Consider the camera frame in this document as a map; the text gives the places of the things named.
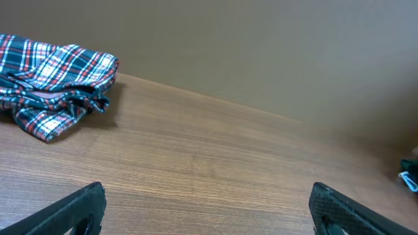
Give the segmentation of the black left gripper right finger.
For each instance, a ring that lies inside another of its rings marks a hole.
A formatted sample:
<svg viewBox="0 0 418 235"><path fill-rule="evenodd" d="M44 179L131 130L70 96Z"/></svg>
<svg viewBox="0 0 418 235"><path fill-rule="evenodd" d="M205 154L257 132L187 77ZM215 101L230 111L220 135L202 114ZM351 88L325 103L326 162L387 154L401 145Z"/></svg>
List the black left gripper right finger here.
<svg viewBox="0 0 418 235"><path fill-rule="evenodd" d="M319 235L417 235L321 182L312 187L309 209Z"/></svg>

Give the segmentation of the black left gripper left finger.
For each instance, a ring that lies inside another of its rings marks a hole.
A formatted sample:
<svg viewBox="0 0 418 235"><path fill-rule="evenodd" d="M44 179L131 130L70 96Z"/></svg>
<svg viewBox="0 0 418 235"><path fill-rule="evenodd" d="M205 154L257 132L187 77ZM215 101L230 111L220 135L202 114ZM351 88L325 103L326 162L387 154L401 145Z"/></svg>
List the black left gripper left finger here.
<svg viewBox="0 0 418 235"><path fill-rule="evenodd" d="M2 229L1 234L99 235L105 210L105 189L96 181Z"/></svg>

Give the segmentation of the black garment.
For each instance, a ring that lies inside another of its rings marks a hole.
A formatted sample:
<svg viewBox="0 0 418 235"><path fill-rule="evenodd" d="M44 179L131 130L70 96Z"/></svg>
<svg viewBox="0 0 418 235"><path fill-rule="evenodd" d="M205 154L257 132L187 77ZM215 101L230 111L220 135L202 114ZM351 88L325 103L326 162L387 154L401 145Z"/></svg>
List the black garment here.
<svg viewBox="0 0 418 235"><path fill-rule="evenodd" d="M412 192L417 193L417 159L402 159L398 176Z"/></svg>

